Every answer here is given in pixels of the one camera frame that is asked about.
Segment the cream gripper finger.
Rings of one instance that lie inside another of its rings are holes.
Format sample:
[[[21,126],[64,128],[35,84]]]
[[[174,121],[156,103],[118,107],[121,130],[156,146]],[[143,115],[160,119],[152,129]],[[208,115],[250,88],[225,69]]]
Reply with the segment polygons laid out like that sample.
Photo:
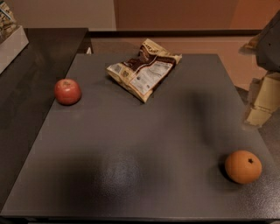
[[[249,50],[255,50],[256,46],[259,42],[260,35],[254,36],[248,43],[246,43],[243,47]]]
[[[253,79],[248,91],[245,123],[262,127],[280,108],[280,73],[267,73]]]

